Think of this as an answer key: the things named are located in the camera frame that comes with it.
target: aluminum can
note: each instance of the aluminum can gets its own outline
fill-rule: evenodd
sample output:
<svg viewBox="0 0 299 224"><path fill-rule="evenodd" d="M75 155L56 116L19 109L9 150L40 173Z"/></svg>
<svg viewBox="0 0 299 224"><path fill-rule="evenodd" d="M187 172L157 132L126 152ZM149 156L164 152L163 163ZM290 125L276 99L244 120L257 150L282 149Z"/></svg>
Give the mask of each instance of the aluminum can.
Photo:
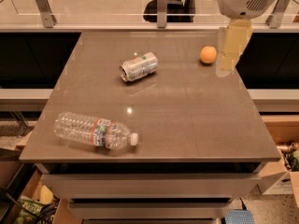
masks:
<svg viewBox="0 0 299 224"><path fill-rule="evenodd" d="M158 68L157 57L149 52L133 60L124 62L121 67L123 81L134 81L155 72Z"/></svg>

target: small orange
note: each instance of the small orange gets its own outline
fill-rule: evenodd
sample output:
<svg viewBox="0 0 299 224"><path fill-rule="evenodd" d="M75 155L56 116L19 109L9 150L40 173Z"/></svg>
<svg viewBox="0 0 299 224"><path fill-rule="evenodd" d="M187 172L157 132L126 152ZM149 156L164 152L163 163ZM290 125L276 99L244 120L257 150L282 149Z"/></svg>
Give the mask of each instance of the small orange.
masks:
<svg viewBox="0 0 299 224"><path fill-rule="evenodd" d="M214 63L217 57L217 51L214 47L206 46L200 51L199 59L203 63Z"/></svg>

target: black panel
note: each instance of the black panel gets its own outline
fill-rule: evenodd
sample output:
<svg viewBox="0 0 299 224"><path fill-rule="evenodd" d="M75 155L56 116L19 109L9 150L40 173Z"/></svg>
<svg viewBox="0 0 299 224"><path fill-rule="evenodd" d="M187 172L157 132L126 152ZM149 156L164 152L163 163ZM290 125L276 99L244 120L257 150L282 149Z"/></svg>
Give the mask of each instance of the black panel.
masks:
<svg viewBox="0 0 299 224"><path fill-rule="evenodd" d="M35 57L22 35L0 36L0 79L9 82L12 79L42 79Z"/></svg>
<svg viewBox="0 0 299 224"><path fill-rule="evenodd" d="M229 198L113 198L75 199L74 203L228 203Z"/></svg>
<svg viewBox="0 0 299 224"><path fill-rule="evenodd" d="M40 111L28 111L28 112L21 112L24 118L28 120L38 120L41 112ZM15 120L15 118L11 115L10 112L0 111L0 119L3 120Z"/></svg>
<svg viewBox="0 0 299 224"><path fill-rule="evenodd" d="M236 66L248 89L299 88L295 81L299 78L298 58L295 58L298 36L294 33L252 35Z"/></svg>
<svg viewBox="0 0 299 224"><path fill-rule="evenodd" d="M0 86L53 88L80 33L1 33Z"/></svg>
<svg viewBox="0 0 299 224"><path fill-rule="evenodd" d="M258 162L142 162L135 163L68 163L52 174L238 174L253 173Z"/></svg>
<svg viewBox="0 0 299 224"><path fill-rule="evenodd" d="M89 219L83 220L82 224L211 224L213 223L212 218L201 218L201 219Z"/></svg>
<svg viewBox="0 0 299 224"><path fill-rule="evenodd" d="M299 88L299 39L295 41L285 61L273 79L272 86L280 88Z"/></svg>

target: gray surface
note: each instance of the gray surface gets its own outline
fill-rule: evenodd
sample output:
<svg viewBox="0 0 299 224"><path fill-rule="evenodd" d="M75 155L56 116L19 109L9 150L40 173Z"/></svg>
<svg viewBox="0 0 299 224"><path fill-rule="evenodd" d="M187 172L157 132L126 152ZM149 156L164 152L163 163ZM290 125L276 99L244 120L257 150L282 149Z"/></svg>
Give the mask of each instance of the gray surface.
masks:
<svg viewBox="0 0 299 224"><path fill-rule="evenodd" d="M25 162L276 161L275 144L237 72L198 61L218 31L85 32L21 155ZM153 52L158 72L124 83L119 66ZM131 107L132 114L127 113ZM125 123L137 147L109 151L57 138L62 111Z"/></svg>

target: table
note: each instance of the table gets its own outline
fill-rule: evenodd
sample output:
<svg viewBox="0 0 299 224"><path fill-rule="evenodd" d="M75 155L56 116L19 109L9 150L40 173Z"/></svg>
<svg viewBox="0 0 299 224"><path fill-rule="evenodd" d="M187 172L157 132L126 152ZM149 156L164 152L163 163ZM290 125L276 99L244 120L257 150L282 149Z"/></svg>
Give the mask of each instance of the table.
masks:
<svg viewBox="0 0 299 224"><path fill-rule="evenodd" d="M220 59L200 63L201 48L221 51L221 38L218 30L83 32L21 161L36 163L83 219L224 217L279 154L238 73L219 76ZM123 82L119 66L149 51L158 71ZM61 140L53 125L63 111L120 121L139 143L107 150Z"/></svg>

